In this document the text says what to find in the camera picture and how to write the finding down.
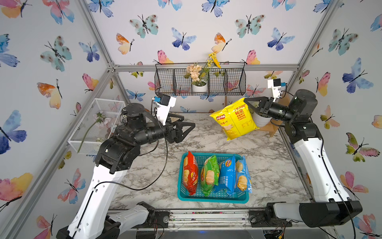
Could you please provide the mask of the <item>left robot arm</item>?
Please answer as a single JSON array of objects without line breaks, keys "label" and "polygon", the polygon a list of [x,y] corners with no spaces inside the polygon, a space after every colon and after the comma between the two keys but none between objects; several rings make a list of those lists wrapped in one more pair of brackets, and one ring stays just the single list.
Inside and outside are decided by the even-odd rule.
[{"label": "left robot arm", "polygon": [[141,146],[164,139],[166,144],[182,142],[195,128],[184,117],[166,113],[164,122],[139,103],[124,107],[113,137],[104,141],[95,158],[93,177],[72,223],[60,229],[58,239],[116,239],[137,226],[158,228],[155,208],[140,202],[135,207],[109,216],[108,210],[118,186],[141,155]]}]

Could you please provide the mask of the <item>yellow chips bag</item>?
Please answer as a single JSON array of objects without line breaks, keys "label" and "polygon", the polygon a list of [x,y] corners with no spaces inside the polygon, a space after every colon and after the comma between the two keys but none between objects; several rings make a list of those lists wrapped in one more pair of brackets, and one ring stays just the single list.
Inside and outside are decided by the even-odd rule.
[{"label": "yellow chips bag", "polygon": [[241,98],[225,108],[210,114],[227,136],[227,141],[246,135],[259,127],[255,124],[249,106]]}]

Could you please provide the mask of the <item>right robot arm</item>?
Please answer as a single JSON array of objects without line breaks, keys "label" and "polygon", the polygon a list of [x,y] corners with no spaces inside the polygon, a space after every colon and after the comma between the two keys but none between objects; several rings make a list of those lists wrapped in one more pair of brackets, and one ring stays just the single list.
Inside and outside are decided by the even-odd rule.
[{"label": "right robot arm", "polygon": [[271,216],[279,220],[293,220],[308,227],[355,224],[362,211],[359,201],[352,200],[338,180],[324,148],[324,138],[310,119],[317,99],[315,93],[297,90],[288,106],[273,98],[245,98],[244,102],[258,116],[281,120],[293,149],[298,153],[303,174],[309,176],[313,201],[309,203],[270,203]]}]

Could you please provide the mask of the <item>red chips bag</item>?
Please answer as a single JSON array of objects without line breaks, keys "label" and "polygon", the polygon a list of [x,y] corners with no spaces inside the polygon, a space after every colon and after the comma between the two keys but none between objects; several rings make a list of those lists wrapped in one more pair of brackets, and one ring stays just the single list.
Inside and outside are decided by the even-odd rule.
[{"label": "red chips bag", "polygon": [[183,185],[189,195],[196,194],[199,180],[199,167],[195,156],[189,151],[183,163]]}]

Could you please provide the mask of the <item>dark blue Lay's chips bag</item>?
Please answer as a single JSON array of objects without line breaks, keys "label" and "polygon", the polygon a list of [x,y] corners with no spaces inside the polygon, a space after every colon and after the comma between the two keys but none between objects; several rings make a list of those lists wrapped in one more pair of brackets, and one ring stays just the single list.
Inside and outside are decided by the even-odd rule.
[{"label": "dark blue Lay's chips bag", "polygon": [[219,163],[220,175],[218,185],[214,189],[215,192],[224,190],[228,196],[233,196],[236,177],[235,163],[235,154]]}]

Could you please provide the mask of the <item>light blue chips bag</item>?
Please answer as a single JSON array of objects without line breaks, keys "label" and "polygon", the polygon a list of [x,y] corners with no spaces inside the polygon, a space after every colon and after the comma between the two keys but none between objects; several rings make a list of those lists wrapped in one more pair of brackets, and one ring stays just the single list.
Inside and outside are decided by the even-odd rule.
[{"label": "light blue chips bag", "polygon": [[234,191],[252,193],[252,181],[245,156],[242,156],[242,159],[236,161],[235,171]]}]

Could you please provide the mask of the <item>green chips bag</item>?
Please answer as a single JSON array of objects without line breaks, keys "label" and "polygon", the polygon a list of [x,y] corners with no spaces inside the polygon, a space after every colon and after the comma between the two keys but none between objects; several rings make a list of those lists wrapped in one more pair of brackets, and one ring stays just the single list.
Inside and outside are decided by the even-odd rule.
[{"label": "green chips bag", "polygon": [[205,160],[201,171],[201,189],[205,197],[213,191],[214,186],[218,185],[220,168],[216,155]]}]

